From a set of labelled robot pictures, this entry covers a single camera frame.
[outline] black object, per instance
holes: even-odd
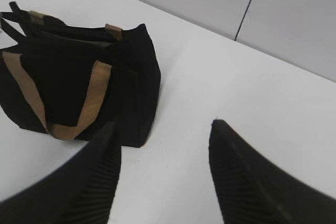
[[[0,202],[1,224],[105,224],[117,188],[121,146],[112,122],[67,163]]]
[[[132,30],[66,26],[61,20],[20,10],[2,13],[1,26],[18,45],[0,50],[21,54],[23,69],[34,80],[45,106],[46,124],[74,127],[85,103],[92,66],[111,66],[101,109],[76,139],[88,141],[106,121],[118,121],[122,145],[140,147],[150,132],[160,87],[160,69],[144,24]],[[4,19],[18,22],[27,37]],[[0,57],[0,104],[19,127],[46,132]]]
[[[215,120],[209,162],[225,224],[334,224],[336,200],[288,175]]]

